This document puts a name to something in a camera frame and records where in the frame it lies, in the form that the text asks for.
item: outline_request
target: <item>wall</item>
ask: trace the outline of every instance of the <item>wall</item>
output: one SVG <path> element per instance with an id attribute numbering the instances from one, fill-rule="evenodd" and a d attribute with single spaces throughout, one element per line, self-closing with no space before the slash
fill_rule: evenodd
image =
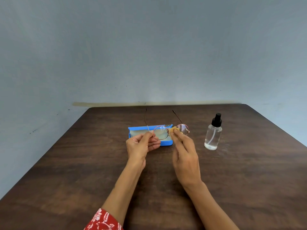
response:
<path id="1" fill-rule="evenodd" d="M 0 198 L 83 114 L 75 101 L 242 102 L 307 145 L 306 7 L 0 0 Z"/>

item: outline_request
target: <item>sleeve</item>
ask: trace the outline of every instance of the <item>sleeve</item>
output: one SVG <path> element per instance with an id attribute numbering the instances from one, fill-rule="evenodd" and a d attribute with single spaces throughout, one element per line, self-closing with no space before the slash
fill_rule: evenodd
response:
<path id="1" fill-rule="evenodd" d="M 84 230 L 124 230 L 122 226 L 105 210 L 99 208 Z"/>

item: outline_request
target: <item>forearm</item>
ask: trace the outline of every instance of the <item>forearm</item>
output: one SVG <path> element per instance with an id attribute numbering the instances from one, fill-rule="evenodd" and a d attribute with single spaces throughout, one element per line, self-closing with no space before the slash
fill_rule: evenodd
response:
<path id="1" fill-rule="evenodd" d="M 110 213 L 121 225 L 124 224 L 126 212 L 141 172 L 141 163 L 128 161 L 102 206 L 102 209 Z"/>
<path id="2" fill-rule="evenodd" d="M 186 189 L 207 230 L 239 230 L 221 209 L 202 182 L 197 188 Z"/>

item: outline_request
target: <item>hand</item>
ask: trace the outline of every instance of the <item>hand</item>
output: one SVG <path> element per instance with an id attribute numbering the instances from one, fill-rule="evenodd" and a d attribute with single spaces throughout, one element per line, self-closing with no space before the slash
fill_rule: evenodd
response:
<path id="1" fill-rule="evenodd" d="M 127 139 L 128 160 L 142 163 L 142 170 L 145 168 L 145 157 L 149 151 L 160 147 L 161 141 L 154 133 L 146 132 Z"/>
<path id="2" fill-rule="evenodd" d="M 202 184 L 198 155 L 193 140 L 174 130 L 171 133 L 175 148 L 173 166 L 176 176 L 184 189 L 192 189 Z"/>

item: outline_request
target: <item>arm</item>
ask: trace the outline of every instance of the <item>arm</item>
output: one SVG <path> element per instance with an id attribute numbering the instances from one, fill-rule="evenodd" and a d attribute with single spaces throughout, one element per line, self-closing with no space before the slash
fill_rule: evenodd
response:
<path id="1" fill-rule="evenodd" d="M 239 230 L 202 182 L 193 140 L 176 130 L 171 133 L 171 137 L 176 146 L 173 151 L 175 173 L 191 198 L 205 228 L 207 230 Z"/>
<path id="2" fill-rule="evenodd" d="M 148 151 L 160 147 L 161 141 L 155 134 L 147 132 L 126 141 L 128 162 L 113 190 L 85 229 L 104 229 L 105 226 L 123 225 L 127 209 L 136 184 L 143 171 Z"/>

